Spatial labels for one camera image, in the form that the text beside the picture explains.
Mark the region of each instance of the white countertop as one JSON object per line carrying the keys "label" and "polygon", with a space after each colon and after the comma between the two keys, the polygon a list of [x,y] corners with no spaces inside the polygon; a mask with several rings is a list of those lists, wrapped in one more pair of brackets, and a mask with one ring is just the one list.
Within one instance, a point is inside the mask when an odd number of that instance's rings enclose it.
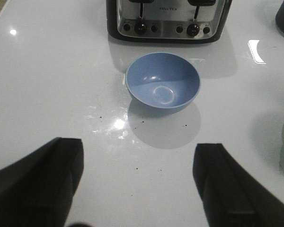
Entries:
{"label": "white countertop", "polygon": [[[194,150],[222,143],[284,203],[281,3],[235,0],[219,41],[183,45],[109,37],[104,0],[9,0],[0,15],[0,169],[55,137],[81,138],[85,168],[67,224],[206,227]],[[262,62],[251,53],[257,42]],[[125,70],[150,52],[177,54],[200,74],[198,96],[179,113],[155,117],[131,102]]]}

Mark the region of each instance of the black knob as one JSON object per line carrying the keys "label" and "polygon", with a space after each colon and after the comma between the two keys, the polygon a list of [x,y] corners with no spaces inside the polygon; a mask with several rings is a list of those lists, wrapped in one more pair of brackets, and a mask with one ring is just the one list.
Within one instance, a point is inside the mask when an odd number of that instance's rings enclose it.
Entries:
{"label": "black knob", "polygon": [[203,33],[204,33],[204,34],[210,33],[210,28],[209,28],[209,27],[205,27],[205,28],[203,29]]}
{"label": "black knob", "polygon": [[152,32],[157,32],[157,30],[158,30],[157,26],[155,26],[155,25],[151,26],[151,31]]}
{"label": "black knob", "polygon": [[176,28],[176,32],[177,32],[177,33],[183,32],[183,27],[182,27],[182,26],[178,26],[178,27]]}
{"label": "black knob", "polygon": [[135,27],[134,27],[134,31],[138,34],[138,35],[142,35],[146,32],[146,24],[144,24],[142,21],[138,22]]}
{"label": "black knob", "polygon": [[195,37],[200,32],[200,27],[196,24],[191,24],[187,27],[187,34],[189,36]]}
{"label": "black knob", "polygon": [[123,26],[123,29],[124,29],[126,32],[128,32],[129,30],[131,30],[131,26],[130,26],[129,24],[125,24],[125,25]]}

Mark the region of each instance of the toaster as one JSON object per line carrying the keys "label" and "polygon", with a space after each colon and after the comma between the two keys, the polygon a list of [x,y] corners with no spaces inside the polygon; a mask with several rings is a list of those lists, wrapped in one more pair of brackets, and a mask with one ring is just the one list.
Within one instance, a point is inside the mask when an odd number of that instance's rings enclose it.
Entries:
{"label": "toaster", "polygon": [[120,40],[203,44],[217,41],[232,0],[106,0],[108,33]]}

